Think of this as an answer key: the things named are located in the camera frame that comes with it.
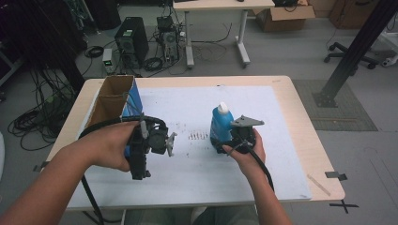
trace desk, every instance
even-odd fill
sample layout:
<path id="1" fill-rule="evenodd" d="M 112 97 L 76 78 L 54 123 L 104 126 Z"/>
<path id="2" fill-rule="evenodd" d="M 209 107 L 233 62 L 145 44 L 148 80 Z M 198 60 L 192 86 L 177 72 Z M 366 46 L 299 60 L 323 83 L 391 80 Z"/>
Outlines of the desk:
<path id="1" fill-rule="evenodd" d="M 63 146 L 76 140 L 81 123 L 84 121 L 95 93 L 99 90 L 102 82 L 103 79 L 85 82 L 47 160 L 51 160 Z M 139 87 L 198 87 L 218 84 L 228 86 L 271 86 L 307 177 L 307 183 L 313 195 L 312 201 L 341 200 L 344 198 L 344 190 L 339 180 L 325 176 L 325 172 L 334 171 L 333 167 L 299 99 L 299 95 L 288 77 L 245 76 L 137 79 Z"/>
<path id="2" fill-rule="evenodd" d="M 193 52 L 191 45 L 191 31 L 189 24 L 190 11 L 198 10 L 231 10 L 231 9 L 242 9 L 241 19 L 240 19 L 240 29 L 239 36 L 237 37 L 237 47 L 239 49 L 240 55 L 242 57 L 243 66 L 246 67 L 250 64 L 249 55 L 246 52 L 245 46 L 243 44 L 243 35 L 245 33 L 246 19 L 248 15 L 248 9 L 254 8 L 271 8 L 274 7 L 272 0 L 247 0 L 244 2 L 238 2 L 237 0 L 199 0 L 199 1 L 189 1 L 174 3 L 174 9 L 177 11 L 185 12 L 185 29 L 186 29 L 186 46 L 185 51 L 187 55 L 187 66 L 188 68 L 193 68 Z"/>

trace white cap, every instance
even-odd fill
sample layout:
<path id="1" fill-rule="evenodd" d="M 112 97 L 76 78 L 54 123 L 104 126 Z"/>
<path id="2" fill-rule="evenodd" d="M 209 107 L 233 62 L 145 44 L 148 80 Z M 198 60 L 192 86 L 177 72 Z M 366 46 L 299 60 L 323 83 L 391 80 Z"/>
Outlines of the white cap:
<path id="1" fill-rule="evenodd" d="M 219 107 L 217 108 L 219 114 L 227 114 L 229 112 L 228 107 L 226 106 L 225 102 L 220 102 Z"/>

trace finger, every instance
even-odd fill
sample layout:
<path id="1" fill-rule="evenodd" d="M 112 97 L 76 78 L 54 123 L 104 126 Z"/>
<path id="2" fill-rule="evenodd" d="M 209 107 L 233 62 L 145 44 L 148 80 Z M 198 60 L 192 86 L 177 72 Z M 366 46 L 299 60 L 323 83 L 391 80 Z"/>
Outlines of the finger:
<path id="1" fill-rule="evenodd" d="M 236 159 L 237 151 L 234 151 L 231 146 L 223 145 L 222 149 L 228 154 L 228 156 L 231 156 L 233 159 Z"/>
<path id="2" fill-rule="evenodd" d="M 254 131 L 254 137 L 255 137 L 255 144 L 263 145 L 263 138 L 261 137 L 260 133 L 255 128 L 253 128 L 253 131 Z"/>

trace computer tower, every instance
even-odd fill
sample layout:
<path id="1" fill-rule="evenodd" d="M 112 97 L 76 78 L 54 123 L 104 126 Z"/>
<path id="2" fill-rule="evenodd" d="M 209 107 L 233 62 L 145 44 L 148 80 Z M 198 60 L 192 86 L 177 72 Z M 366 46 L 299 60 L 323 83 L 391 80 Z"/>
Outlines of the computer tower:
<path id="1" fill-rule="evenodd" d="M 98 29 L 109 30 L 121 24 L 115 0 L 85 0 Z"/>
<path id="2" fill-rule="evenodd" d="M 149 50 L 143 18 L 127 17 L 117 31 L 115 41 L 123 62 L 128 67 L 141 68 Z"/>

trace black tape mark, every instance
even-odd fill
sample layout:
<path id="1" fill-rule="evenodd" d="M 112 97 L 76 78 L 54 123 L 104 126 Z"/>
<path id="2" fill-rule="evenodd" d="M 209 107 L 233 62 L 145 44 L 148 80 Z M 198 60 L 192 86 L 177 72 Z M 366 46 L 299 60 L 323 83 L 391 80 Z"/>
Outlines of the black tape mark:
<path id="1" fill-rule="evenodd" d="M 338 203 L 330 203 L 329 205 L 330 205 L 330 206 L 339 206 L 339 207 L 343 207 L 346 214 L 348 214 L 348 209 L 347 209 L 348 207 L 359 208 L 359 206 L 357 206 L 356 204 L 346 204 L 346 203 L 344 202 L 344 200 L 342 200 L 342 203 L 341 203 L 341 204 L 338 204 Z"/>
<path id="2" fill-rule="evenodd" d="M 338 172 L 325 172 L 327 178 L 339 178 L 339 181 L 347 180 L 345 173 L 339 174 Z"/>
<path id="3" fill-rule="evenodd" d="M 49 161 L 44 161 L 43 163 L 41 163 L 41 165 L 36 165 L 35 168 L 33 168 L 34 172 L 41 172 L 41 170 L 46 167 L 50 162 Z"/>

